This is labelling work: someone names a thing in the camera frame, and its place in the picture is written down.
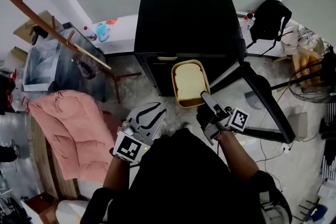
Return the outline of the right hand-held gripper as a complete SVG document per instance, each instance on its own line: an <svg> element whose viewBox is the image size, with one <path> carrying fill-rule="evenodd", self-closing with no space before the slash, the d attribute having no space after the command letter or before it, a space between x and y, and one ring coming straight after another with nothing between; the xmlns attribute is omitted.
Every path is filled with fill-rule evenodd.
<svg viewBox="0 0 336 224"><path fill-rule="evenodd" d="M201 105L197 108L196 119L210 145L214 145L213 140L221 131L244 131L249 113L238 107L234 109L229 106L223 108L206 91L201 93L201 98L207 105Z"/></svg>

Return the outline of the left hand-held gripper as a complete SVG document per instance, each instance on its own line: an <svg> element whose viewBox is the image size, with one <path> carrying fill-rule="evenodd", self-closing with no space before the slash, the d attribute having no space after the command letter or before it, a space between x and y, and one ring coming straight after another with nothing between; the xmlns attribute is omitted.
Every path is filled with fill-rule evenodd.
<svg viewBox="0 0 336 224"><path fill-rule="evenodd" d="M140 163L143 155L153 145L153 137L165 119L167 109L160 109L159 102L150 102L134 108L127 121L117 131L112 156L132 165ZM140 126L137 132L133 126Z"/></svg>

